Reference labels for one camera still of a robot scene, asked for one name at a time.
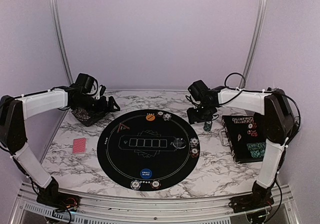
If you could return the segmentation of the black dealer button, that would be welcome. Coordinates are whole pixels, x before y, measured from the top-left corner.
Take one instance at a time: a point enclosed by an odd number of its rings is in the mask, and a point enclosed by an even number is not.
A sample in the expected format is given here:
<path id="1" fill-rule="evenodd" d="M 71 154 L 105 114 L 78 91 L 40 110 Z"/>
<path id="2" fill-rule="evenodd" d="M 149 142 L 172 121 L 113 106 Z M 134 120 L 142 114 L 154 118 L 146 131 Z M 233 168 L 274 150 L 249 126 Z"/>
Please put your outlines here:
<path id="1" fill-rule="evenodd" d="M 175 138 L 172 145 L 176 148 L 176 149 L 184 149 L 186 147 L 186 141 L 183 138 Z"/>

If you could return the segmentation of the red triangular all-in marker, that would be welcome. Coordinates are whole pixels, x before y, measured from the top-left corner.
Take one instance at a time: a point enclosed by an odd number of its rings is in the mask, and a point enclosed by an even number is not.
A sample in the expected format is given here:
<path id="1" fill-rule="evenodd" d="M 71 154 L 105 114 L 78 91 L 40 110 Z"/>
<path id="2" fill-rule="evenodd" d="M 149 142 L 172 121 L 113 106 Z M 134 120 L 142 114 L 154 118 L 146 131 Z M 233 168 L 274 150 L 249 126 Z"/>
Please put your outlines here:
<path id="1" fill-rule="evenodd" d="M 130 128 L 123 123 L 120 123 L 117 129 L 117 133 L 123 132 L 123 131 L 128 131 Z"/>

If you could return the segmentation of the orange big blind button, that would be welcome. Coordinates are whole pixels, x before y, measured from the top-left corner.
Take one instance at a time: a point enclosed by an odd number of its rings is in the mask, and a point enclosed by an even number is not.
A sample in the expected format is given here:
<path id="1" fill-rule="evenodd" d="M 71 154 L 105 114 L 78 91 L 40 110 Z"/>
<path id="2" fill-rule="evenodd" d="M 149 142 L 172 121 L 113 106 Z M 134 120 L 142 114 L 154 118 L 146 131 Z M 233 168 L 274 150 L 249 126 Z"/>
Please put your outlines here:
<path id="1" fill-rule="evenodd" d="M 147 114 L 145 119 L 149 122 L 152 122 L 156 119 L 156 116 L 154 114 Z"/>

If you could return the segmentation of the blue small blind button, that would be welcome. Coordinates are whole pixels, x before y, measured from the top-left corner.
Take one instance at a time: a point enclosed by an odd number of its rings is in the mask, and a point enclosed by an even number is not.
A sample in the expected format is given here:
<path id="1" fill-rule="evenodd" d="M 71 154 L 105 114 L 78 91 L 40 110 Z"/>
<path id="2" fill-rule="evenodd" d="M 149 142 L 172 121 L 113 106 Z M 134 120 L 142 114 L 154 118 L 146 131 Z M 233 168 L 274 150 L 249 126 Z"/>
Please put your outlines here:
<path id="1" fill-rule="evenodd" d="M 144 180 L 148 180 L 152 177 L 153 173 L 150 169 L 144 168 L 140 171 L 140 177 Z"/>

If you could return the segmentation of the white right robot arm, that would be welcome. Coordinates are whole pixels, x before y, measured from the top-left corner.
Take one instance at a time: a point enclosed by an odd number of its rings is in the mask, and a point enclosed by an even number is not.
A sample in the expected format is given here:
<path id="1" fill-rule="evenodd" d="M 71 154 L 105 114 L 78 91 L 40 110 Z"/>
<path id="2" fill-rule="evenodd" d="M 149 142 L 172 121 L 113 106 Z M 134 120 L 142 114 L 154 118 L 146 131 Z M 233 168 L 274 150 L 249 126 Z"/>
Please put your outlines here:
<path id="1" fill-rule="evenodd" d="M 210 121 L 218 108 L 243 109 L 263 116 L 263 132 L 266 137 L 262 166 L 253 184 L 247 203 L 258 208 L 267 200 L 268 189 L 275 183 L 280 163 L 289 142 L 299 132 L 301 120 L 295 118 L 287 96 L 282 89 L 247 90 L 218 86 L 209 88 L 202 81 L 193 82 L 187 89 L 189 101 L 194 105 L 187 110 L 188 122 Z"/>

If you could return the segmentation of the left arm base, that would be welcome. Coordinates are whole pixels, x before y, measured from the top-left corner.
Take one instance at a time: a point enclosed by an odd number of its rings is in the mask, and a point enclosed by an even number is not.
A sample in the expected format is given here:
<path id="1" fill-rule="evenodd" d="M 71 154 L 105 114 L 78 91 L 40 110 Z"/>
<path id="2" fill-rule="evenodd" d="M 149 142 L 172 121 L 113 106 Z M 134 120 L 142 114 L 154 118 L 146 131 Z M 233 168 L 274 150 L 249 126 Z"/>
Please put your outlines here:
<path id="1" fill-rule="evenodd" d="M 59 191 L 59 185 L 55 182 L 50 183 L 46 188 L 38 189 L 36 201 L 40 204 L 50 206 L 62 211 L 77 211 L 80 197 Z"/>

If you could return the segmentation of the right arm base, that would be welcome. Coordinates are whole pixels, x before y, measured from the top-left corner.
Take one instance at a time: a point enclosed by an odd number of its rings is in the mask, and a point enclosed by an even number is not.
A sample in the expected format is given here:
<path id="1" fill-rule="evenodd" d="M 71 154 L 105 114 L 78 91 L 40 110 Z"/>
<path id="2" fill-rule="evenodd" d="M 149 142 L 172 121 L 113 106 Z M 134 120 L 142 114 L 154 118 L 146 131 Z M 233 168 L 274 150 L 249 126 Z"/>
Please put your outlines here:
<path id="1" fill-rule="evenodd" d="M 230 198 L 228 206 L 233 209 L 234 213 L 246 212 L 246 217 L 250 222 L 264 221 L 269 215 L 268 208 L 272 210 L 274 199 L 271 193 L 266 197 L 258 194 L 245 194 Z"/>

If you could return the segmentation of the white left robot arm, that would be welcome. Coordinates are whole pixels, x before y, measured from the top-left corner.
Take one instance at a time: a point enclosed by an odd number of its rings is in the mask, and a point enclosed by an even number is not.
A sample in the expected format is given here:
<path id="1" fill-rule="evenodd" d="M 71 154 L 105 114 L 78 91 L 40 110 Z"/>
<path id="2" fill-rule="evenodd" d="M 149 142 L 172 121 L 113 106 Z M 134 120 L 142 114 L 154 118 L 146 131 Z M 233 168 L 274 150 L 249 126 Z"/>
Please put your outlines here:
<path id="1" fill-rule="evenodd" d="M 105 91 L 106 87 L 96 78 L 80 73 L 69 86 L 19 96 L 4 95 L 0 99 L 0 143 L 21 171 L 45 190 L 43 197 L 53 207 L 63 203 L 63 195 L 51 187 L 57 186 L 57 182 L 29 145 L 27 121 L 53 110 L 72 110 L 76 119 L 89 127 L 107 114 L 121 110 L 114 97 L 105 96 Z"/>

